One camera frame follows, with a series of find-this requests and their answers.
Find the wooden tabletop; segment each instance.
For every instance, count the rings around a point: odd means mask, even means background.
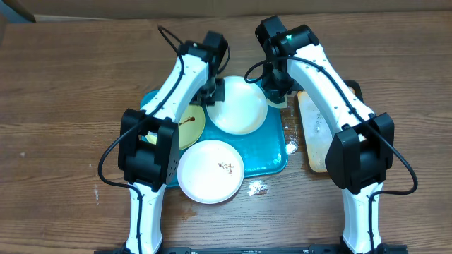
[[[130,196],[97,176],[128,107],[158,89],[175,61],[157,24],[183,40],[208,30],[232,49],[224,75],[263,59],[254,30],[265,17],[8,24],[0,47],[0,252],[92,253],[129,234]],[[395,122],[395,146],[415,168],[418,191],[382,196],[379,230],[411,253],[452,253],[452,13],[281,16],[306,23],[343,79]],[[165,246],[295,247],[338,243],[340,189],[309,170],[299,112],[283,109],[287,142],[298,148],[279,174],[245,179],[228,202],[202,205],[178,188],[165,193]],[[394,161],[384,188],[412,181]],[[117,151],[105,175],[123,181]],[[263,195],[248,194],[260,181]]]

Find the yellow object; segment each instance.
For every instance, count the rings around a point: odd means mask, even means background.
[[[179,122],[179,149],[183,150],[193,145],[204,131],[206,125],[206,115],[201,106],[189,105],[182,114]],[[149,143],[157,142],[156,135],[147,135]]]

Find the white dish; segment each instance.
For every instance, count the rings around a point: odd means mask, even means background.
[[[207,107],[212,122],[222,131],[244,135],[261,127],[266,120],[267,99],[260,87],[243,77],[225,77],[225,101]]]
[[[192,145],[180,159],[177,180],[192,200],[215,204],[236,193],[243,181],[245,167],[238,151],[219,140]]]

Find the plate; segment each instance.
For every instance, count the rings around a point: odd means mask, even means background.
[[[193,145],[204,131],[206,115],[201,106],[189,105],[182,114],[179,122],[179,149],[183,150]],[[156,134],[146,136],[149,143],[155,144]]]
[[[177,179],[192,200],[215,204],[231,198],[244,178],[244,163],[238,151],[219,140],[206,140],[191,146],[182,155]]]
[[[206,107],[212,122],[222,131],[244,135],[252,133],[266,120],[267,99],[260,87],[243,77],[225,77],[225,101]]]

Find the blue object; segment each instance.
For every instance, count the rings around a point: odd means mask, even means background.
[[[154,98],[157,92],[152,91],[145,95],[143,100],[141,100],[141,107]],[[230,144],[242,156],[245,166],[245,178],[276,174],[285,168],[288,156],[279,109],[268,106],[267,117],[262,126],[246,135],[232,135],[220,130],[210,120],[206,108],[203,107],[203,109],[206,115],[206,126],[201,137],[196,142],[220,140]],[[177,186],[179,186],[179,183],[176,176],[168,187]]]

